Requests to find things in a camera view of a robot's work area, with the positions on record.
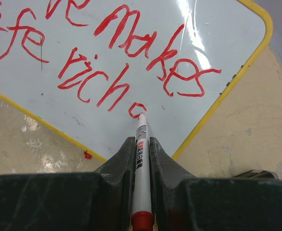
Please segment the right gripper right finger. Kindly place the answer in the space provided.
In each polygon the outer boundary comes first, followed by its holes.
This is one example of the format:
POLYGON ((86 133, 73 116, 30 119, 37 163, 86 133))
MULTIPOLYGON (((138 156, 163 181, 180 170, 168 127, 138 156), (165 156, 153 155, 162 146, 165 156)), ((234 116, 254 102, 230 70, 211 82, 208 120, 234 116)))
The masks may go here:
POLYGON ((150 162, 160 231, 282 231, 282 180, 250 170, 232 178, 198 178, 150 138, 150 162))

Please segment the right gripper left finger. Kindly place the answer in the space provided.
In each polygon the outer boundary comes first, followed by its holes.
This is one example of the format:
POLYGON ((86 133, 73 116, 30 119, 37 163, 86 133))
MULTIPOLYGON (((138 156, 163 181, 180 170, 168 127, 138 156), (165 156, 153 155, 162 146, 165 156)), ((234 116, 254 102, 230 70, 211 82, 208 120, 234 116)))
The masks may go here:
POLYGON ((92 172, 0 175, 0 231, 126 231, 135 138, 92 172))

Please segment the red whiteboard marker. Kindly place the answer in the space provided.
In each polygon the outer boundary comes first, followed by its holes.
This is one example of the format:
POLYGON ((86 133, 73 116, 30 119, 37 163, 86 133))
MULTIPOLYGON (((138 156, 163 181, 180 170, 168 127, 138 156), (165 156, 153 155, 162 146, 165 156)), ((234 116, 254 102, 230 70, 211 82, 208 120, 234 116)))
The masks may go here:
POLYGON ((131 224, 134 231, 151 231, 154 225, 151 202, 149 141, 146 116, 138 117, 136 130, 135 181, 132 199, 131 224))

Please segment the red marker cap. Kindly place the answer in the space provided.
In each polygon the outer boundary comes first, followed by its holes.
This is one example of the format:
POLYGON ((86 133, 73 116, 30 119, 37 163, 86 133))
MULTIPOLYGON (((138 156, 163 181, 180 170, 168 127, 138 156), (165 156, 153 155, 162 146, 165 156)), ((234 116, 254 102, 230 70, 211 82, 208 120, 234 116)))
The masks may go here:
POLYGON ((89 154, 88 152, 84 151, 84 156, 85 156, 85 159, 92 159, 92 155, 89 154))

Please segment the yellow framed whiteboard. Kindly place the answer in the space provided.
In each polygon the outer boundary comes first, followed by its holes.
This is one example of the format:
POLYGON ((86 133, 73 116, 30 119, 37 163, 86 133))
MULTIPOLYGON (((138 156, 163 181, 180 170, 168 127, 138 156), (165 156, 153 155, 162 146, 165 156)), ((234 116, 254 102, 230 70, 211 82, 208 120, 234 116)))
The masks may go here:
POLYGON ((272 33, 251 0, 0 0, 0 97, 102 160, 143 113, 178 156, 272 33))

